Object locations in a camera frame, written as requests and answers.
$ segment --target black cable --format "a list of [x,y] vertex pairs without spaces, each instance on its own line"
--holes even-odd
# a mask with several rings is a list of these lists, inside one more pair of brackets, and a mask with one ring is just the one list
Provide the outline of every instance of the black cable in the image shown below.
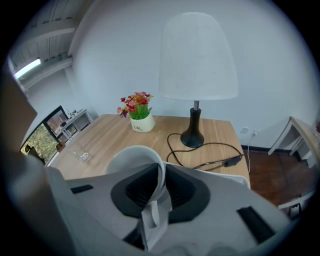
[[169,134],[168,137],[166,138],[166,142],[168,143],[168,146],[169,146],[170,151],[171,151],[171,153],[168,154],[168,156],[166,157],[166,161],[168,162],[169,157],[170,157],[171,155],[173,155],[174,159],[175,159],[175,160],[178,162],[178,164],[179,164],[180,166],[182,166],[182,167],[185,167],[185,166],[184,166],[184,165],[179,161],[179,159],[177,158],[176,152],[191,152],[191,151],[197,150],[197,149],[199,149],[199,148],[201,148],[201,147],[203,147],[203,146],[205,146],[205,145],[210,145],[210,144],[225,145],[225,146],[231,147],[231,148],[233,148],[234,150],[236,150],[236,151],[239,153],[239,155],[236,155],[236,156],[233,156],[233,157],[224,159],[224,160],[212,161],[212,162],[205,162],[205,163],[200,164],[200,165],[198,165],[198,166],[196,166],[196,167],[193,167],[192,169],[198,169],[198,168],[200,168],[200,167],[202,167],[202,166],[207,166],[207,165],[222,163],[222,164],[219,165],[219,166],[216,166],[216,167],[214,167],[214,168],[211,168],[211,169],[206,170],[206,171],[212,171],[212,170],[215,170],[215,169],[224,167],[224,166],[226,166],[226,165],[228,165],[228,166],[236,165],[236,164],[242,159],[242,157],[244,156],[244,154],[242,154],[242,153],[241,153],[237,148],[235,148],[234,146],[232,146],[232,145],[230,145],[230,144],[222,143],[222,142],[208,142],[208,143],[204,143],[204,144],[202,144],[201,146],[195,147],[195,148],[190,149],[190,150],[173,150],[172,147],[171,147],[171,145],[170,145],[170,142],[169,142],[169,138],[170,138],[171,135],[181,135],[181,133],[171,133],[171,134]]

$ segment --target white flower pot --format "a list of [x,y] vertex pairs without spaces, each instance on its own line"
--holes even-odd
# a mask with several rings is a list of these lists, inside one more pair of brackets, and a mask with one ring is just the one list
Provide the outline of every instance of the white flower pot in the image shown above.
[[132,129],[138,133],[148,133],[155,127],[155,120],[153,116],[149,113],[149,115],[140,120],[135,120],[130,117]]

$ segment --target white cable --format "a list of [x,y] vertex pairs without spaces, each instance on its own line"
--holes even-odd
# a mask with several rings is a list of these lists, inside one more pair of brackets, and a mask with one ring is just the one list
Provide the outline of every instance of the white cable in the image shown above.
[[256,134],[253,134],[252,137],[251,137],[251,139],[249,140],[249,142],[246,144],[246,145],[248,146],[248,148],[247,148],[247,150],[248,150],[248,152],[247,152],[247,157],[248,157],[248,166],[249,166],[249,171],[248,171],[248,173],[250,173],[249,143],[250,143],[251,140],[254,138],[254,136],[256,136]]

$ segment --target wall outlet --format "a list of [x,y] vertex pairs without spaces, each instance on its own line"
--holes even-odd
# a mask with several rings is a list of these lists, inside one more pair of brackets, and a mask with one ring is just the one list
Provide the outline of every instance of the wall outlet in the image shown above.
[[240,131],[241,134],[246,134],[249,131],[248,127],[243,127],[242,130]]
[[259,130],[258,130],[258,129],[254,129],[254,130],[253,130],[253,132],[252,132],[252,135],[254,135],[254,136],[255,136],[255,135],[257,135],[257,134],[258,134],[258,132],[259,132]]

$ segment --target ceiling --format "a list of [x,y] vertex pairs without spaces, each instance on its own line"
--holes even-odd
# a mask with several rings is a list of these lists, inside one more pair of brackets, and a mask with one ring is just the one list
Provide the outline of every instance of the ceiling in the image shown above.
[[9,53],[13,74],[40,58],[39,66],[18,79],[21,85],[30,87],[34,81],[39,80],[39,73],[43,76],[50,67],[57,66],[62,61],[64,66],[72,64],[68,52],[73,37],[93,2],[94,0],[51,0],[34,15]]

